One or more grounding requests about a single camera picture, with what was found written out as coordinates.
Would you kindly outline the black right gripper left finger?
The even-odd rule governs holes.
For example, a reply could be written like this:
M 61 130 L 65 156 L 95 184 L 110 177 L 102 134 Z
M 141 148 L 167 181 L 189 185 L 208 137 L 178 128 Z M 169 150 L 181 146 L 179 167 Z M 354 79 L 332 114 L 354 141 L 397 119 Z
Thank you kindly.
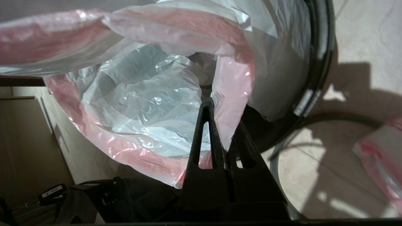
M 220 141 L 214 120 L 214 101 L 202 102 L 192 147 L 188 158 L 185 179 L 178 203 L 178 219 L 181 221 L 215 221 L 222 219 L 221 208 L 229 202 L 226 180 L 225 150 Z M 204 124 L 209 126 L 211 169 L 199 167 Z

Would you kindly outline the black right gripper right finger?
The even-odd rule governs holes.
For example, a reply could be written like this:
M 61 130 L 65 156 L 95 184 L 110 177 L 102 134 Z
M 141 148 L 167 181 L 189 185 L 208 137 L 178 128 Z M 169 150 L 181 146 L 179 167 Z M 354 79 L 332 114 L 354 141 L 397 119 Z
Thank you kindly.
M 287 221 L 287 200 L 243 123 L 227 153 L 237 219 Z

